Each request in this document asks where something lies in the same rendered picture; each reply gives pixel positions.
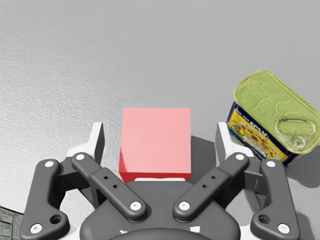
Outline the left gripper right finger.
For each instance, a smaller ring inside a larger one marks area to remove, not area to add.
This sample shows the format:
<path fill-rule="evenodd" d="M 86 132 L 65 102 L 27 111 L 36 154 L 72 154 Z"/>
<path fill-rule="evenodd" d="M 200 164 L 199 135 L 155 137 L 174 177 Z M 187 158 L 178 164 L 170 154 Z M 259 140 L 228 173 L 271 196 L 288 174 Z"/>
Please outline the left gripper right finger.
<path fill-rule="evenodd" d="M 174 218 L 194 220 L 212 201 L 226 207 L 242 190 L 265 196 L 249 229 L 261 240 L 298 240 L 301 230 L 284 165 L 275 159 L 257 161 L 253 152 L 232 141 L 228 126 L 218 122 L 215 147 L 219 165 L 205 174 L 173 205 Z"/>

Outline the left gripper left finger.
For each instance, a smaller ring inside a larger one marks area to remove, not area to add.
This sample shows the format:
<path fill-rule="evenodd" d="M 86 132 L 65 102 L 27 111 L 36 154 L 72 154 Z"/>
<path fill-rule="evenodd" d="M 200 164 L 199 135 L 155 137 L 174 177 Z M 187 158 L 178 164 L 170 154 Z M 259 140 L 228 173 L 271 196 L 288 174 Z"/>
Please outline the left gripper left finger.
<path fill-rule="evenodd" d="M 108 200 L 127 221 L 142 222 L 148 206 L 111 170 L 101 166 L 103 123 L 95 122 L 88 142 L 71 148 L 62 162 L 44 159 L 35 167 L 19 236 L 22 240 L 59 240 L 71 228 L 60 210 L 66 192 L 79 190 L 97 209 Z"/>

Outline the pink cube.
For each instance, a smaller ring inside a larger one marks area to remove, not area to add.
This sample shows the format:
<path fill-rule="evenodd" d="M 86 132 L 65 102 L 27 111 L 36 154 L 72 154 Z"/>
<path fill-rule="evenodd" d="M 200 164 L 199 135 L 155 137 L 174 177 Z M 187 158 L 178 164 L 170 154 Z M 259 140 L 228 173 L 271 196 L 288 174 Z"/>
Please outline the pink cube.
<path fill-rule="evenodd" d="M 137 179 L 188 181 L 192 173 L 191 110 L 125 107 L 118 172 L 125 183 Z"/>

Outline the green and blue rectangular can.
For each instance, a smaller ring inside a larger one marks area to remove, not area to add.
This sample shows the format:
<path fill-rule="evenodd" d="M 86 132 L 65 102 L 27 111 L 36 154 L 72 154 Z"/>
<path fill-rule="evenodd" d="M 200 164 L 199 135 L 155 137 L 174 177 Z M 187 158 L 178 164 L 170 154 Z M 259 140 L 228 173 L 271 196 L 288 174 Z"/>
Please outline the green and blue rectangular can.
<path fill-rule="evenodd" d="M 233 97 L 227 128 L 258 161 L 290 166 L 320 145 L 320 112 L 273 73 L 251 73 Z"/>

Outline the white carton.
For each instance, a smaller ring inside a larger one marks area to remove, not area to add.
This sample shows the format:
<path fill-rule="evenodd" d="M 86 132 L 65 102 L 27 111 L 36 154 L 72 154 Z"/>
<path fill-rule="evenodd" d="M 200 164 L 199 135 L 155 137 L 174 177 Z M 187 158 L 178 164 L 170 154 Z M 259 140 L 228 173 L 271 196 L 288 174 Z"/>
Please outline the white carton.
<path fill-rule="evenodd" d="M 0 240 L 21 240 L 24 214 L 0 206 Z"/>

